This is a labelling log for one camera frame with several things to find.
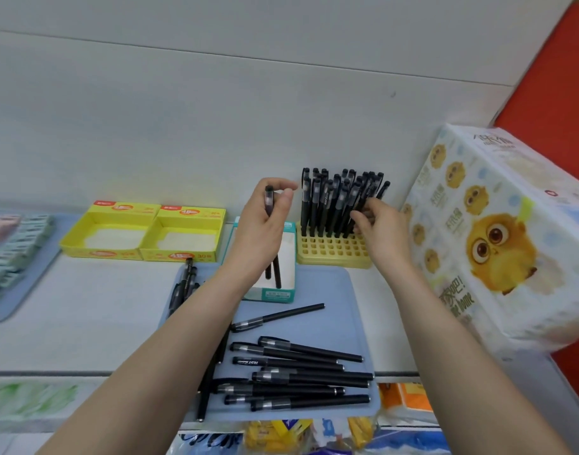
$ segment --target pen holder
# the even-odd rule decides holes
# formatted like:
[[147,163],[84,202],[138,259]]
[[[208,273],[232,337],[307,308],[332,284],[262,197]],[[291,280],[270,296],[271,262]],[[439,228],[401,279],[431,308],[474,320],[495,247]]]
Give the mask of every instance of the pen holder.
[[310,229],[306,236],[302,236],[300,224],[296,223],[296,242],[298,255],[296,260],[302,265],[336,265],[347,268],[369,268],[371,259],[365,247],[362,235],[350,234],[347,238],[322,238],[315,233],[310,236]]

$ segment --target large round eye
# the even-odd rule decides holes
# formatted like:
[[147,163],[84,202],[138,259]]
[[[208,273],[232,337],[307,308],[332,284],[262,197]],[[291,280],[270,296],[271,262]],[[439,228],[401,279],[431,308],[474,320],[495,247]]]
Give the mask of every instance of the large round eye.
[[494,225],[487,229],[487,237],[492,244],[505,244],[508,239],[508,230],[506,226],[494,223]]
[[488,258],[490,258],[490,246],[485,242],[485,240],[477,240],[473,244],[472,249],[473,259],[477,263],[485,263]]

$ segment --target tissue package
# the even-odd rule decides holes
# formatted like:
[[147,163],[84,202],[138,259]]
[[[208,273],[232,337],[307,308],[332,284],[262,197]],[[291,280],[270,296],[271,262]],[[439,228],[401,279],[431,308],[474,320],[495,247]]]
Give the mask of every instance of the tissue package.
[[502,129],[446,125],[402,211],[414,262],[492,353],[579,338],[579,181]]

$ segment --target person's left hand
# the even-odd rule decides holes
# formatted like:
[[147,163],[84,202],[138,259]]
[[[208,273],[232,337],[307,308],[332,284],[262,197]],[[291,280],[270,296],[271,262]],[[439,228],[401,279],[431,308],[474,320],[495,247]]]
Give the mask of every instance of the person's left hand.
[[[264,209],[267,185],[283,193],[275,193],[275,208],[270,217]],[[281,178],[264,178],[256,185],[251,198],[241,212],[235,240],[224,261],[227,268],[248,279],[253,286],[279,252],[285,219],[293,199],[296,182]]]

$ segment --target hand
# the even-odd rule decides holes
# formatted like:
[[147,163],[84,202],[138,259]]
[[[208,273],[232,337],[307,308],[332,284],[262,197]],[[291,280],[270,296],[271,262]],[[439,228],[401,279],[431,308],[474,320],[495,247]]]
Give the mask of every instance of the hand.
[[363,212],[351,211],[355,233],[361,233],[372,261],[381,272],[411,266],[407,216],[381,200],[369,198]]
[[[264,190],[272,185],[275,190],[275,209],[270,217],[264,209]],[[223,267],[235,270],[253,286],[279,252],[285,219],[293,199],[296,182],[280,178],[262,179],[241,212],[235,240]]]

